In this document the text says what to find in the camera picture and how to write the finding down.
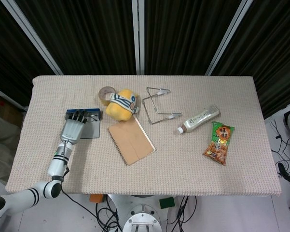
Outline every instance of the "snack bag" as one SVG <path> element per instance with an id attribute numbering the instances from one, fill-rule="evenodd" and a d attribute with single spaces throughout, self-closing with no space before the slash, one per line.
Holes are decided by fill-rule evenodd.
<path id="1" fill-rule="evenodd" d="M 203 155 L 208 156 L 216 162 L 226 165 L 227 146 L 235 127 L 223 125 L 220 122 L 212 122 L 211 143 L 204 151 Z"/>

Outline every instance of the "green block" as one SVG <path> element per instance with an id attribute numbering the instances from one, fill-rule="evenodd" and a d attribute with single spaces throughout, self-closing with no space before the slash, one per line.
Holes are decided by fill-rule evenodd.
<path id="1" fill-rule="evenodd" d="M 169 208 L 175 206 L 175 201 L 173 197 L 168 197 L 164 199 L 160 199 L 160 207 L 161 209 Z"/>

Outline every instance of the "tube cap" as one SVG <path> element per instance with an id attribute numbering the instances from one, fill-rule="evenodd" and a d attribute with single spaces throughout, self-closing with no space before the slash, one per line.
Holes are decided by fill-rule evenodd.
<path id="1" fill-rule="evenodd" d="M 182 127 L 178 127 L 177 130 L 180 134 L 182 134 L 184 132 Z"/>

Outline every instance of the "orange block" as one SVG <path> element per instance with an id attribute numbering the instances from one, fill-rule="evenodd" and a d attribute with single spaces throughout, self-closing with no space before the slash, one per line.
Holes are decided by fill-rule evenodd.
<path id="1" fill-rule="evenodd" d="M 104 195 L 103 194 L 90 194 L 89 201 L 94 203 L 103 202 Z"/>

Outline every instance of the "yellow plush toy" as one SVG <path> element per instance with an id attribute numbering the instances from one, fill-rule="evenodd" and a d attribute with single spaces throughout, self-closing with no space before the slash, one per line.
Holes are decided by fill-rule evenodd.
<path id="1" fill-rule="evenodd" d="M 127 121 L 132 114 L 136 114 L 136 96 L 130 89 L 122 89 L 118 93 L 110 94 L 110 103 L 106 108 L 106 114 L 118 121 Z"/>

